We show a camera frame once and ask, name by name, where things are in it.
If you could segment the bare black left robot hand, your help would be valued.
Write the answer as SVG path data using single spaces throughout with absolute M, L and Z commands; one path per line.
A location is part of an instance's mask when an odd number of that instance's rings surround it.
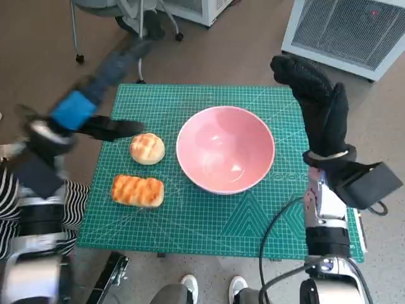
M 133 65 L 151 48 L 149 41 L 124 41 L 110 52 L 92 74 L 77 82 L 49 112 L 57 130 L 65 134 L 86 134 L 112 142 L 144 131 L 142 122 L 113 120 L 96 115 L 108 89 L 117 86 Z

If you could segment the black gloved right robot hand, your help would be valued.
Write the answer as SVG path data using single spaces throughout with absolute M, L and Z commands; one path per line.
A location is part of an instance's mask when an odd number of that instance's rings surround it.
M 348 150 L 345 142 L 349 105 L 343 83 L 331 83 L 317 66 L 280 54 L 270 63 L 276 82 L 289 86 L 298 101 L 309 150 L 329 157 Z

